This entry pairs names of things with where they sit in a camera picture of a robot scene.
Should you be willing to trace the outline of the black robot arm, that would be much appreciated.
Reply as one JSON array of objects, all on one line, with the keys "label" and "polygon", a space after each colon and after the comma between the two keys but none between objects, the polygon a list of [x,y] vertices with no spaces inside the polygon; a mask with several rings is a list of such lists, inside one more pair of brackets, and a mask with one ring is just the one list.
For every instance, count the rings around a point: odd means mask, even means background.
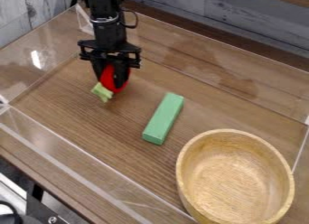
[{"label": "black robot arm", "polygon": [[130,70],[142,62],[142,48],[127,39],[127,30],[136,28],[139,18],[122,6],[123,1],[87,0],[94,39],[78,41],[80,58],[92,64],[98,82],[114,93],[126,88]]}]

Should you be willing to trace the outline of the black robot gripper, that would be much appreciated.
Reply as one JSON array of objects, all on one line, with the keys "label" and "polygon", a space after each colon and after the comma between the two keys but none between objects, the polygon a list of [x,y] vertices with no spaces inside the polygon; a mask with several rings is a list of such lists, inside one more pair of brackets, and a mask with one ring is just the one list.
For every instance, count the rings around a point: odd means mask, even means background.
[{"label": "black robot gripper", "polygon": [[140,67],[142,48],[128,43],[126,24],[122,21],[92,20],[92,40],[79,40],[80,58],[92,63],[96,79],[100,79],[106,61],[114,63],[114,84],[119,89],[130,78],[130,67]]}]

